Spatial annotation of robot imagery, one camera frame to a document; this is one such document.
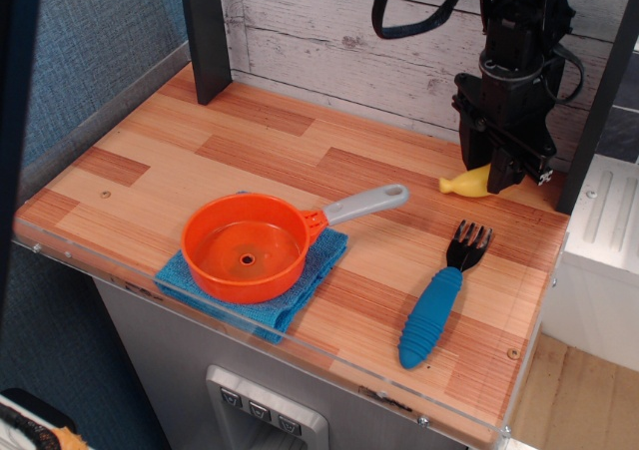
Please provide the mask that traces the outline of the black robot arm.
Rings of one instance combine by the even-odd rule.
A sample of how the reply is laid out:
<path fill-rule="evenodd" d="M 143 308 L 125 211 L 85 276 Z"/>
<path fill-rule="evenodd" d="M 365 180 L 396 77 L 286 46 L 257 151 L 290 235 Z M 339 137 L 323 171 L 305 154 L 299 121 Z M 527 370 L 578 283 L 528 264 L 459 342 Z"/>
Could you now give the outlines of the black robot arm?
<path fill-rule="evenodd" d="M 550 179 L 556 147 L 546 120 L 580 92 L 561 96 L 565 64 L 584 68 L 560 43 L 575 15 L 567 0 L 480 0 L 480 13 L 480 74 L 456 75 L 452 106 L 465 167 L 488 167 L 486 188 L 497 195 L 525 177 Z"/>

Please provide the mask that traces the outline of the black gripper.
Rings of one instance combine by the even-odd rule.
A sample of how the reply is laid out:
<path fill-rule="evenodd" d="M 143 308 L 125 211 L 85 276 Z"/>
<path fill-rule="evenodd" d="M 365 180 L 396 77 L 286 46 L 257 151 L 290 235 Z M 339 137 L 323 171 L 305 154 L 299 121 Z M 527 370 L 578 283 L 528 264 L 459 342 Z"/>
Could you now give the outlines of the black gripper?
<path fill-rule="evenodd" d="M 546 118 L 555 106 L 557 74 L 542 71 L 530 80 L 510 82 L 486 73 L 460 73 L 454 83 L 452 106 L 460 116 L 465 168 L 471 171 L 490 163 L 487 190 L 495 195 L 526 176 L 539 185 L 548 182 L 557 149 Z"/>

